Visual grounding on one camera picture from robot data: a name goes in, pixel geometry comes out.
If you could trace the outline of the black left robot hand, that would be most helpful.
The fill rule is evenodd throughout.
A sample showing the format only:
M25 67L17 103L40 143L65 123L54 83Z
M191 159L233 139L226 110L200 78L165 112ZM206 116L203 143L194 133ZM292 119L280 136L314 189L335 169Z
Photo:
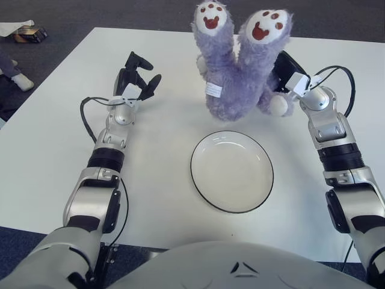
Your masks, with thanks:
M132 51L129 54L125 66L120 69L117 75L113 90L114 96L122 96L129 84L132 84L134 88L140 89L140 94L132 98L133 100L145 101L154 96L155 90L162 79L161 74L155 75L146 83L138 73L138 68L151 71L153 70L153 65Z

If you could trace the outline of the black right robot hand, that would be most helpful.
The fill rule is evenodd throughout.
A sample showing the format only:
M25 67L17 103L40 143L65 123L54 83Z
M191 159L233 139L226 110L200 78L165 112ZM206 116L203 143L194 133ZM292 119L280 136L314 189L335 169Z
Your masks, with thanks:
M273 75L279 80L275 92L288 93L289 90L285 87L291 76L298 72L307 77L305 90L310 87L311 77L306 71L286 52L279 53L276 62L274 63Z

